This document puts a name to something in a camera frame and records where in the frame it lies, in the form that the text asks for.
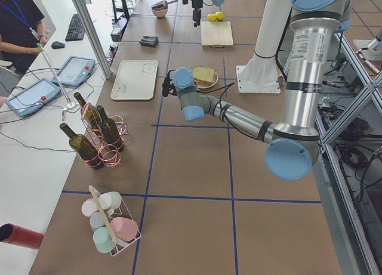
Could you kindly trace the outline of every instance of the dark green bottle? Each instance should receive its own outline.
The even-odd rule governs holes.
[[[89,166],[93,169],[100,169],[104,166],[103,161],[100,159],[100,153],[84,135],[74,133],[66,123],[61,123],[60,129],[69,137],[69,145],[72,149],[74,149]]]
[[[101,122],[101,118],[96,108],[92,104],[87,103],[79,92],[75,92],[73,96],[77,99],[78,103],[81,105],[82,108],[84,108],[84,106],[88,104],[86,112],[83,113],[83,119],[90,126],[91,129],[95,130],[94,133],[97,136],[101,136],[98,127],[98,124]]]
[[[119,152],[123,151],[125,145],[121,135],[119,135],[116,123],[113,119],[106,116],[105,110],[101,105],[97,106],[97,111],[101,116],[99,127],[105,142],[114,145]]]

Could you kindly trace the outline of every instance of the computer mouse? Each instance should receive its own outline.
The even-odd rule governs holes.
[[[57,50],[59,48],[64,48],[64,47],[65,47],[65,44],[60,42],[60,41],[55,41],[55,42],[52,43],[52,48],[54,50]]]

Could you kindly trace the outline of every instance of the bottle neck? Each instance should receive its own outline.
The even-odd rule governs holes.
[[[81,107],[84,107],[85,104],[86,104],[86,101],[84,100],[84,98],[82,97],[82,95],[79,93],[79,92],[75,92],[73,94],[74,98],[77,99],[78,103],[81,105]]]
[[[77,136],[76,133],[74,133],[74,131],[72,129],[69,128],[68,125],[66,125],[66,123],[61,123],[60,124],[60,129],[62,131],[64,131],[64,133],[69,137],[69,138],[73,138],[74,136]]]
[[[105,112],[103,106],[98,105],[98,106],[97,106],[97,111],[98,111],[98,113],[100,114],[100,117],[101,117],[101,120],[102,120],[102,121],[106,121],[106,120],[108,120],[108,117],[107,117],[107,115],[106,115],[106,112]]]

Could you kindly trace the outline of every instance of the person's hand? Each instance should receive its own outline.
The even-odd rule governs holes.
[[[48,39],[45,35],[40,36],[40,44],[42,45],[42,47],[44,47],[45,44],[47,44],[47,42],[48,42]]]
[[[32,48],[29,48],[29,54],[34,54],[34,55],[38,55],[40,53],[40,49],[38,47],[32,47]]]

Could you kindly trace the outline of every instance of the yellow lemon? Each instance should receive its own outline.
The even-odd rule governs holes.
[[[216,21],[217,20],[217,16],[215,14],[209,14],[207,16],[207,20],[209,20],[209,21]]]
[[[217,13],[215,13],[215,16],[217,17],[218,20],[224,20],[225,18],[225,15],[222,11],[218,11]]]

